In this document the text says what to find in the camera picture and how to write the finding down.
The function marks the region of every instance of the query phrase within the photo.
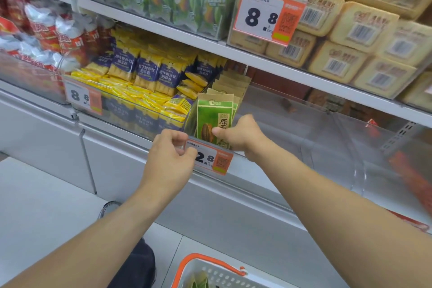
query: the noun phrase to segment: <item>price label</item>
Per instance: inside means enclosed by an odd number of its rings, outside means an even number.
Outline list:
[[[233,29],[287,46],[305,6],[295,0],[241,0]]]
[[[189,138],[184,145],[185,149],[193,147],[198,151],[197,158],[195,159],[196,166],[222,175],[225,175],[228,171],[228,167],[234,155],[233,152],[219,149],[213,144],[206,144],[191,138]]]
[[[102,97],[98,90],[84,85],[63,80],[66,99],[71,103],[85,108],[93,113],[102,115]]]

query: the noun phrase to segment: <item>right hand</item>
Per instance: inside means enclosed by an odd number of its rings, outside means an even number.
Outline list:
[[[268,138],[262,133],[252,114],[242,116],[235,127],[213,128],[212,133],[226,140],[234,151],[244,151],[248,160],[255,162],[258,151]]]

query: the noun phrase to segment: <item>qr code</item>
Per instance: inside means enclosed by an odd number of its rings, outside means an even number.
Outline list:
[[[280,20],[279,30],[286,34],[291,33],[293,29],[295,29],[298,20],[298,15],[291,13],[283,13],[282,19]]]

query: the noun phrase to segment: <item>orange basket handle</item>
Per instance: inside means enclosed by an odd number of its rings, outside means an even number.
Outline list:
[[[181,279],[181,275],[183,274],[183,270],[185,269],[186,265],[192,261],[193,259],[202,259],[204,261],[219,265],[221,267],[224,267],[225,269],[234,272],[235,274],[238,274],[242,277],[244,277],[247,272],[245,271],[244,267],[241,267],[240,270],[236,269],[235,267],[232,267],[230,264],[227,264],[225,262],[222,262],[219,259],[214,259],[210,256],[194,253],[186,256],[182,261],[180,262],[180,265],[178,266],[177,273],[175,274],[174,281],[172,283],[171,288],[178,288],[178,284]]]

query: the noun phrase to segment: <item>left hand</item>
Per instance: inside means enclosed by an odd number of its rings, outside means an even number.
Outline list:
[[[146,198],[151,195],[166,206],[183,189],[197,157],[195,148],[179,148],[187,137],[186,133],[168,129],[155,137],[137,194],[143,192]]]

